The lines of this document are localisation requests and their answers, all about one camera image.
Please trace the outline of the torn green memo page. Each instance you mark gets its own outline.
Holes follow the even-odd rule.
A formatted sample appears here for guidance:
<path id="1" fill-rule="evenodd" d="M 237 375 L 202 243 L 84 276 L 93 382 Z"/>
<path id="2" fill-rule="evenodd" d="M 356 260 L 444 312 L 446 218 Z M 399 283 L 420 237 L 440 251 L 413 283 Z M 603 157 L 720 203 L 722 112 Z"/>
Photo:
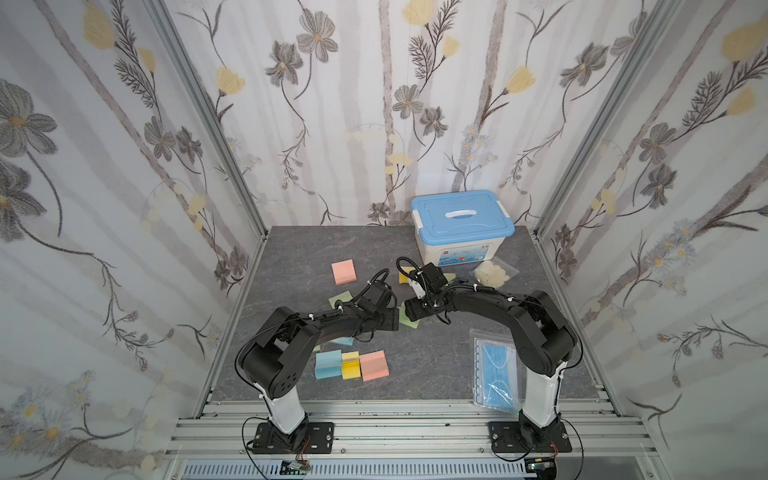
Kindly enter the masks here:
<path id="1" fill-rule="evenodd" d="M 401 325 L 403 325 L 403 326 L 406 326 L 406 327 L 410 327 L 410 328 L 412 328 L 412 329 L 417 329 L 417 328 L 418 328 L 418 326 L 419 326 L 419 324 L 420 324 L 420 321 L 419 321 L 419 320 L 416 320 L 416 321 L 412 321 L 412 320 L 411 320 L 411 319 L 408 317 L 408 315 L 406 314 L 406 308 L 405 308 L 405 305 L 404 305 L 404 304 L 401 304 L 401 305 L 398 307 L 398 319 L 399 319 L 399 323 L 400 323 Z"/>

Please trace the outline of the green memo pad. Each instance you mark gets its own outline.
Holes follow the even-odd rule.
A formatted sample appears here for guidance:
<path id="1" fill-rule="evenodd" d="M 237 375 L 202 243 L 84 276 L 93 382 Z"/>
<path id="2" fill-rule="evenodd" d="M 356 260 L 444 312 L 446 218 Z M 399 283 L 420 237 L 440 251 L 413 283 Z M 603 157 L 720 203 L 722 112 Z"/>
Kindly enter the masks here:
<path id="1" fill-rule="evenodd" d="M 349 291 L 333 296 L 329 299 L 330 306 L 336 308 L 339 303 L 346 303 L 353 300 L 353 295 Z"/>

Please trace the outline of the pink memo pad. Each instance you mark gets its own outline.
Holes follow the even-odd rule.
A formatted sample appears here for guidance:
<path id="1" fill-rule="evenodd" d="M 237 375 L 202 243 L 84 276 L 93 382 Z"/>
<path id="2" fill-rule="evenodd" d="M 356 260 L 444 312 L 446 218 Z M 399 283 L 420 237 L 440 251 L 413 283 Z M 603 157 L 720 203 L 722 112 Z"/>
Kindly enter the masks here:
<path id="1" fill-rule="evenodd" d="M 331 268 L 336 285 L 352 283 L 357 280 L 357 274 L 352 259 L 332 263 Z"/>
<path id="2" fill-rule="evenodd" d="M 359 357 L 359 361 L 364 381 L 387 377 L 390 374 L 384 351 L 363 354 Z"/>

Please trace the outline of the yellow memo pad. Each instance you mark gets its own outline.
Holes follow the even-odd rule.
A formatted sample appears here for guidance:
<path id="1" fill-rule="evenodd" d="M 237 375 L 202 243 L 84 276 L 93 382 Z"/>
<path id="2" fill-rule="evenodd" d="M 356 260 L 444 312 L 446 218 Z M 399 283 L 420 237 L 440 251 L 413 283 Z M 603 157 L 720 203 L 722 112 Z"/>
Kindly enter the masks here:
<path id="1" fill-rule="evenodd" d="M 414 270 L 414 268 L 406 266 L 406 267 L 403 268 L 403 270 L 405 272 L 412 272 Z M 404 275 L 402 272 L 399 273 L 399 283 L 400 284 L 406 284 L 409 280 L 410 280 L 410 278 L 407 277 L 406 275 Z"/>
<path id="2" fill-rule="evenodd" d="M 360 354 L 357 351 L 343 353 L 341 360 L 341 372 L 344 380 L 356 379 L 362 376 Z"/>

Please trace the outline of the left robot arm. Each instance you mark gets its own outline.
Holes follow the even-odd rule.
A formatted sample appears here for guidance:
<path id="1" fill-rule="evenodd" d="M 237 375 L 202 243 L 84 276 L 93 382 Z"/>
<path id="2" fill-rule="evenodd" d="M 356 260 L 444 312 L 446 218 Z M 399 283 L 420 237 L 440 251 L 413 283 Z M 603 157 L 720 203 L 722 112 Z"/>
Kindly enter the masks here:
<path id="1" fill-rule="evenodd" d="M 296 385 L 314 348 L 342 337 L 399 329 L 397 297 L 358 295 L 326 311 L 298 313 L 277 308 L 238 351 L 234 369 L 267 406 L 269 430 L 261 436 L 279 452 L 300 452 L 308 443 L 310 422 Z"/>

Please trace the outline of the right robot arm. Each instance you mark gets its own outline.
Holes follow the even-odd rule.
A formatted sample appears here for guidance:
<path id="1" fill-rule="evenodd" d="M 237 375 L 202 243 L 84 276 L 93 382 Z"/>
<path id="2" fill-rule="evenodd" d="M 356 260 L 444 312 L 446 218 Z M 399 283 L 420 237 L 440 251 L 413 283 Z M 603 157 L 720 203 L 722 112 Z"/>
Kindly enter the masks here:
<path id="1" fill-rule="evenodd" d="M 404 309 L 412 321 L 465 312 L 507 327 L 518 359 L 527 369 L 517 437 L 529 452 L 562 445 L 565 427 L 559 395 L 578 335 L 549 294 L 541 290 L 507 294 L 477 284 L 455 284 L 408 299 Z"/>

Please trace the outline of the blue memo pad middle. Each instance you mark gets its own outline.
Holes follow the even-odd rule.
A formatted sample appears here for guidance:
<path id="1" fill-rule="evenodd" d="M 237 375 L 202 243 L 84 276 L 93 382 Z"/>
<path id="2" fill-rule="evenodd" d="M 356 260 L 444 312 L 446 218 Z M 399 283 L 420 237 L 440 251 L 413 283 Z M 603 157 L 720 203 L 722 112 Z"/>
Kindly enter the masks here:
<path id="1" fill-rule="evenodd" d="M 343 346 L 352 346 L 354 344 L 354 338 L 353 337 L 340 337 L 331 340 L 331 343 L 337 344 L 337 345 L 343 345 Z"/>

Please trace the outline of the blue memo pad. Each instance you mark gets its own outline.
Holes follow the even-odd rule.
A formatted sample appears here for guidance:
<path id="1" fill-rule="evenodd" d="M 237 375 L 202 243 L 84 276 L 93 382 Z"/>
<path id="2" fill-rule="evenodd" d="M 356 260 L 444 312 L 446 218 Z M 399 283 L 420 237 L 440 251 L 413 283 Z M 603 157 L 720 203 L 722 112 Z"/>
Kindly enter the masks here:
<path id="1" fill-rule="evenodd" d="M 318 380 L 342 376 L 342 351 L 319 352 L 315 357 L 315 378 Z"/>
<path id="2" fill-rule="evenodd" d="M 331 343 L 337 344 L 337 345 L 343 345 L 343 346 L 352 346 L 354 344 L 354 338 L 353 337 L 340 337 L 331 340 Z"/>

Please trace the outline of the blue memo pad near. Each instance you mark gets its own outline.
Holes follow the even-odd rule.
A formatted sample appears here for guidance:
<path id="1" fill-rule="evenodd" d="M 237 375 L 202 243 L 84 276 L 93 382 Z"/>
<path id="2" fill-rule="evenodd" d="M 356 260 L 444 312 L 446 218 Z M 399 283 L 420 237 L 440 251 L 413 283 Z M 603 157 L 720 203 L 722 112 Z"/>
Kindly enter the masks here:
<path id="1" fill-rule="evenodd" d="M 315 378 L 318 380 L 342 376 L 342 351 L 319 352 L 315 357 Z"/>

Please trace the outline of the white storage box blue lid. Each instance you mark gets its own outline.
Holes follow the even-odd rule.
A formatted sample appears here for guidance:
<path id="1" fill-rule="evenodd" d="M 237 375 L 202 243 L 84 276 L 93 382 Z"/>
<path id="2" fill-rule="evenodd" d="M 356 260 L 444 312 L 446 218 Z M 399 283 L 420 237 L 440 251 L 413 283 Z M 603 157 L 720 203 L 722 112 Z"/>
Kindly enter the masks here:
<path id="1" fill-rule="evenodd" d="M 419 196 L 411 213 L 422 262 L 440 267 L 490 260 L 515 232 L 514 221 L 489 190 Z"/>

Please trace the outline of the small circuit board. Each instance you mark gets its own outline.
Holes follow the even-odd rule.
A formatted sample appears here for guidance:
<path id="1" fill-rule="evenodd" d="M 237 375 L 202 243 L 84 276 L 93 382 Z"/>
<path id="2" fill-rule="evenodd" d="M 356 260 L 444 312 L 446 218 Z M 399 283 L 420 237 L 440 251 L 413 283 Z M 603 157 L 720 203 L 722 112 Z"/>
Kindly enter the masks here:
<path id="1" fill-rule="evenodd" d="M 280 465 L 281 476 L 307 475 L 311 471 L 311 465 L 306 460 L 283 460 Z"/>

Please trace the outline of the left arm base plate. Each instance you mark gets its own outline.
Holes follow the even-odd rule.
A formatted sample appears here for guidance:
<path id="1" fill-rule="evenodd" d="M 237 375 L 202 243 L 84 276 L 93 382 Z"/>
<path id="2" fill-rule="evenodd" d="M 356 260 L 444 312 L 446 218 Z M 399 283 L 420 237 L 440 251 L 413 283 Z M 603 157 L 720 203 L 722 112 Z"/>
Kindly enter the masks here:
<path id="1" fill-rule="evenodd" d="M 246 442 L 254 454 L 320 454 L 332 452 L 335 424 L 333 422 L 302 422 L 290 434 L 283 433 L 269 422 L 260 423 L 254 436 Z"/>

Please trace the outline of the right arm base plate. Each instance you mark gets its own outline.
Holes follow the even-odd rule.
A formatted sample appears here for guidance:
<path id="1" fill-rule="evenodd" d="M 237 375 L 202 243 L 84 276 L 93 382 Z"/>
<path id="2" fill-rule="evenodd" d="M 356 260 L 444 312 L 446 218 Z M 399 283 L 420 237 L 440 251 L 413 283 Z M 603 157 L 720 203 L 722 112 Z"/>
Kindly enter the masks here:
<path id="1" fill-rule="evenodd" d="M 487 423 L 491 449 L 497 454 L 571 453 L 570 436 L 560 420 L 540 428 L 527 421 Z"/>

